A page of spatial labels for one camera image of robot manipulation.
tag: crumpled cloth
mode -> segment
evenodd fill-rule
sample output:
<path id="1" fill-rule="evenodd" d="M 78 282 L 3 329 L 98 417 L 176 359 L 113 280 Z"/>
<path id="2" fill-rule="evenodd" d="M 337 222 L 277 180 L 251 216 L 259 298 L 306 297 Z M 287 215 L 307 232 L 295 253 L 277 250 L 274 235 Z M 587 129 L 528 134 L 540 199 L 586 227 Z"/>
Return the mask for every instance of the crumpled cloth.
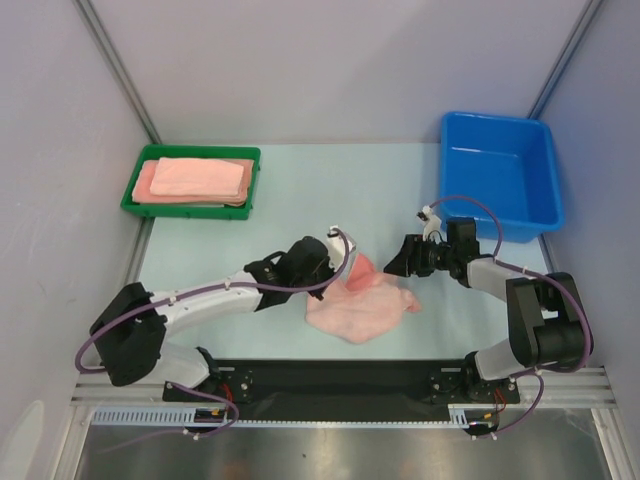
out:
<path id="1" fill-rule="evenodd" d="M 346 282 L 338 279 L 329 285 L 322 301 L 309 296 L 306 320 L 351 343 L 367 342 L 400 324 L 405 311 L 422 310 L 413 293 L 397 287 L 396 281 L 358 254 Z"/>

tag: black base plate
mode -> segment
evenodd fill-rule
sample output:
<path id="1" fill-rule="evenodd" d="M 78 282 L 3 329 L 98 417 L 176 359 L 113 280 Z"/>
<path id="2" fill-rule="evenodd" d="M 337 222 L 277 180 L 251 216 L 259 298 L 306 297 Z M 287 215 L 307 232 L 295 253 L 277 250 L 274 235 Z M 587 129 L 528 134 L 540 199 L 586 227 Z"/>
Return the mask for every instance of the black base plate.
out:
<path id="1" fill-rule="evenodd" d="M 238 398 L 243 420 L 300 422 L 424 422 L 449 420 L 449 403 L 488 403 L 453 389 L 434 395 L 435 379 L 442 389 L 455 387 L 462 360 L 451 361 L 254 361 L 219 360 L 223 377 Z M 517 389 L 502 393 L 509 403 L 519 403 Z M 486 386 L 494 391 L 496 386 Z"/>

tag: stacked towel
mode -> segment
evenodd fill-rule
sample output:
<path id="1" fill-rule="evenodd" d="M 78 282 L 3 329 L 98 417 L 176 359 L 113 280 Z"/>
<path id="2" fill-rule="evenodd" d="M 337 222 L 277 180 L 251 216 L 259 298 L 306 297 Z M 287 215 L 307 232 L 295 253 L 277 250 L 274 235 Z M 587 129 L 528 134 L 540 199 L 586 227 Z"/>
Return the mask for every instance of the stacked towel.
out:
<path id="1" fill-rule="evenodd" d="M 253 160 L 161 158 L 142 165 L 132 198 L 137 203 L 243 205 Z"/>

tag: pink towel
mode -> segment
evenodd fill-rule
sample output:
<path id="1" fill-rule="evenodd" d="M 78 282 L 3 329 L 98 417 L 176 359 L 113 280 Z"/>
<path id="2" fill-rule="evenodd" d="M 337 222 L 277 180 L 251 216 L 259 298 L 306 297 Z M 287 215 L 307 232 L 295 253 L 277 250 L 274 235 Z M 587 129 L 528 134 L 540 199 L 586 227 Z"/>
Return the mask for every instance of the pink towel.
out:
<path id="1" fill-rule="evenodd" d="M 413 293 L 395 282 L 396 277 L 377 272 L 359 254 L 346 283 L 333 282 L 322 301 L 309 296 L 306 320 L 325 333 L 364 343 L 395 328 L 404 311 L 422 309 Z"/>
<path id="2" fill-rule="evenodd" d="M 153 195 L 238 195 L 244 168 L 215 158 L 166 158 L 156 166 Z"/>
<path id="3" fill-rule="evenodd" d="M 240 190 L 237 195 L 184 195 L 179 197 L 153 195 L 151 193 L 151 182 L 153 181 L 153 177 L 156 173 L 158 160 L 147 160 L 142 165 L 142 169 L 138 175 L 138 180 L 133 188 L 131 197 L 136 203 L 214 203 L 232 206 L 243 205 L 247 201 L 249 186 L 251 185 L 253 160 L 230 159 L 224 161 L 240 165 L 244 168 L 242 183 L 240 184 Z"/>

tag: white wall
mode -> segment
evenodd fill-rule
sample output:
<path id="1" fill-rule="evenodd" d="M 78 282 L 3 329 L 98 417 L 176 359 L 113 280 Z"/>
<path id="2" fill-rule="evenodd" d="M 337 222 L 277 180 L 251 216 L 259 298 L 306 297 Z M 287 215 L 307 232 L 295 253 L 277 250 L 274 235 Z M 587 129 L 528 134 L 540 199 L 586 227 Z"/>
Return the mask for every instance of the white wall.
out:
<path id="1" fill-rule="evenodd" d="M 146 138 L 71 1 L 2 2 L 0 17 L 0 444 L 42 400 L 41 480 L 74 352 L 131 254 L 138 223 L 118 204 Z"/>
<path id="2" fill-rule="evenodd" d="M 527 115 L 585 0 L 94 3 L 166 143 L 287 143 Z"/>
<path id="3" fill-rule="evenodd" d="M 630 436 L 640 446 L 640 2 L 607 2 L 543 120 L 564 178 L 567 225 L 548 236 L 574 274 Z"/>

